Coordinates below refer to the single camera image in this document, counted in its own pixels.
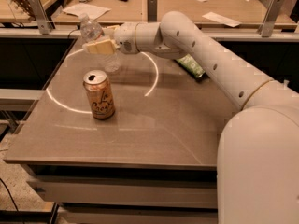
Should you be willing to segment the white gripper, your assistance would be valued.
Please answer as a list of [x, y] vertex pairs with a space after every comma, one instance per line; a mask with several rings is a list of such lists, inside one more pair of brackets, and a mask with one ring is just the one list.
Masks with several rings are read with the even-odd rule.
[[113, 37], [116, 43], [111, 39], [96, 40], [85, 43], [82, 48], [85, 52], [91, 54], [112, 55], [119, 49], [124, 54], [137, 54], [135, 42], [136, 23], [124, 23], [121, 26], [111, 25], [103, 28], [103, 35]]

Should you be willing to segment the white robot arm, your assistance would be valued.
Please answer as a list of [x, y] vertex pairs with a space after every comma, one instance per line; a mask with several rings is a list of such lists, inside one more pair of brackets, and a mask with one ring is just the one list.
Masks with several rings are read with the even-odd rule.
[[125, 23], [89, 53], [191, 55], [237, 107], [217, 155], [219, 224], [299, 224], [299, 94], [210, 38], [184, 14]]

